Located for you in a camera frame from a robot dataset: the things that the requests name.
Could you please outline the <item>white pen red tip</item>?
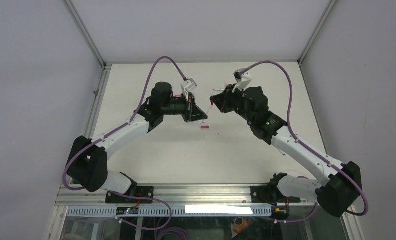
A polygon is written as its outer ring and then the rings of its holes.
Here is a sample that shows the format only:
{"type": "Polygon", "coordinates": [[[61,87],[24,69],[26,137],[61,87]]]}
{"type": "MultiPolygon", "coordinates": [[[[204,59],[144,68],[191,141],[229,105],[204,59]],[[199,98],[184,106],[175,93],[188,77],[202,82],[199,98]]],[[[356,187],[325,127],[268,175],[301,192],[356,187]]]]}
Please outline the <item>white pen red tip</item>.
{"type": "Polygon", "coordinates": [[[206,112],[206,115],[207,115],[207,117],[209,118],[209,116],[210,116],[210,112],[211,112],[211,109],[213,108],[213,105],[211,105],[210,107],[209,107],[209,109],[207,110],[207,112],[206,112]]]}

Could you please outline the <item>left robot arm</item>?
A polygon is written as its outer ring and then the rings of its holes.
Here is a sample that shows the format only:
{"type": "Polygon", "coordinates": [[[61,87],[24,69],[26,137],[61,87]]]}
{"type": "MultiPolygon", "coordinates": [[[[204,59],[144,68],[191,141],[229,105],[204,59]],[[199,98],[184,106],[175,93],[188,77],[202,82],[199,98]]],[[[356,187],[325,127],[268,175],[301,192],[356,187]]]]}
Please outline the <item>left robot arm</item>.
{"type": "Polygon", "coordinates": [[[181,116],[186,123],[206,120],[207,114],[197,106],[192,93],[196,87],[193,79],[187,79],[181,83],[181,95],[176,96],[169,83],[156,83],[145,102],[120,126],[92,138],[76,138],[64,175],[77,182],[79,190],[106,190],[117,193],[124,203],[133,202],[137,182],[125,173],[109,170],[108,160],[128,143],[154,130],[165,116],[181,116]]]}

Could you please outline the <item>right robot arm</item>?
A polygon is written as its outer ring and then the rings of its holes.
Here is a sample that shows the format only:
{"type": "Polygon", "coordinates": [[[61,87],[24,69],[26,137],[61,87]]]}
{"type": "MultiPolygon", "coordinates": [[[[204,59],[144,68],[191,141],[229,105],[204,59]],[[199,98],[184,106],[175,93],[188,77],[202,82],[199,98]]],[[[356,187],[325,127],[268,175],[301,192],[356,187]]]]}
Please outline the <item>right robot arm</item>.
{"type": "Polygon", "coordinates": [[[363,190],[360,167],[312,149],[293,135],[288,123],[269,110],[268,98],[261,87],[238,90],[231,84],[211,96],[210,101],[221,113],[241,116],[258,139],[290,156],[314,176],[311,180],[286,173],[274,175],[268,183],[268,196],[273,202],[280,203],[286,197],[301,198],[318,203],[328,214],[339,218],[360,197],[363,190]]]}

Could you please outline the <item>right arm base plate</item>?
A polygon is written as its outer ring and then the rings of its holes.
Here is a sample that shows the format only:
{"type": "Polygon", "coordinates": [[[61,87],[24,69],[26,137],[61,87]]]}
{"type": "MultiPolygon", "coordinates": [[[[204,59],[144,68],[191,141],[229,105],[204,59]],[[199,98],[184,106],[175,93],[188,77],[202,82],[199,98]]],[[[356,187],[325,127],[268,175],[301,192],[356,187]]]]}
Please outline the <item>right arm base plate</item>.
{"type": "Polygon", "coordinates": [[[276,206],[277,204],[300,203],[299,197],[286,197],[277,190],[276,187],[269,187],[268,185],[254,185],[250,187],[251,202],[253,204],[270,204],[276,206]]]}

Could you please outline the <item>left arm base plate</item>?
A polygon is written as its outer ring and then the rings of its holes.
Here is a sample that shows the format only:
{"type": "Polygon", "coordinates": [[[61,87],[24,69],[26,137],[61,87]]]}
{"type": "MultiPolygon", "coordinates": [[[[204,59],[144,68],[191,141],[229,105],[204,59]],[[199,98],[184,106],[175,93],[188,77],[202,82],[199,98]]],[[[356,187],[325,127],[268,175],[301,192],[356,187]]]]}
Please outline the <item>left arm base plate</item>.
{"type": "Polygon", "coordinates": [[[139,185],[136,187],[136,189],[133,190],[132,193],[129,194],[131,197],[145,198],[145,199],[127,198],[108,191],[106,193],[105,203],[106,204],[137,204],[137,203],[152,204],[153,200],[149,198],[154,197],[154,190],[155,188],[153,186],[139,185]]]}

